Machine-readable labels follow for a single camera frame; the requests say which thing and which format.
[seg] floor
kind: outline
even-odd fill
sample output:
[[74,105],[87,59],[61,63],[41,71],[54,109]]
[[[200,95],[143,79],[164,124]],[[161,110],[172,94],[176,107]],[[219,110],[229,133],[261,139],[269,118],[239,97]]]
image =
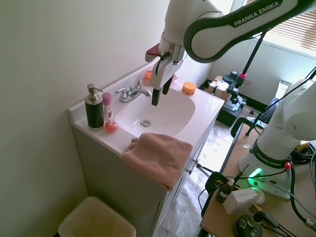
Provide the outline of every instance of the floor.
[[[250,112],[244,106],[240,117],[247,117]],[[199,156],[199,163],[214,171],[219,171],[233,141],[230,128],[216,121]],[[185,186],[162,221],[154,237],[197,237],[201,218],[198,195],[204,190],[210,173],[195,168]],[[207,199],[206,192],[201,195],[203,206]]]

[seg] sink drain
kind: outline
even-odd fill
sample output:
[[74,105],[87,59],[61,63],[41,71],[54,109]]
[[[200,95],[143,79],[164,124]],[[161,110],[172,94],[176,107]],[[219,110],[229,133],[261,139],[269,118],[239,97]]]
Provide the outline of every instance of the sink drain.
[[144,119],[144,120],[140,121],[140,125],[142,127],[149,127],[150,126],[150,122],[148,120]]

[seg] red button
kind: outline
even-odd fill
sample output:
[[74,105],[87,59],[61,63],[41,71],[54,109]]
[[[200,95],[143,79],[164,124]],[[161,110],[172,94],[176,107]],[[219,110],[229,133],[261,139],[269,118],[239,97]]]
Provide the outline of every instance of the red button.
[[285,165],[284,165],[285,169],[291,169],[291,167],[292,167],[291,162],[289,162],[289,161],[285,162]]

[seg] pink towel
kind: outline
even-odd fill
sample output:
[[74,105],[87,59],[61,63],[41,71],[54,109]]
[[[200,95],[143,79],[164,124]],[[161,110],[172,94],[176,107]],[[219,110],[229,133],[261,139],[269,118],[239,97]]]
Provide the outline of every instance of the pink towel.
[[145,177],[169,191],[178,182],[192,145],[164,134],[143,133],[132,139],[121,159]]

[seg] pink deodorant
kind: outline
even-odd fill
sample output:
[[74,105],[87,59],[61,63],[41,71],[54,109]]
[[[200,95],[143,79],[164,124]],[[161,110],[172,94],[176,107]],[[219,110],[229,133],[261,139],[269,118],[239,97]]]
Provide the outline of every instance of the pink deodorant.
[[106,92],[102,94],[102,99],[104,119],[109,120],[112,117],[112,96],[110,93]]

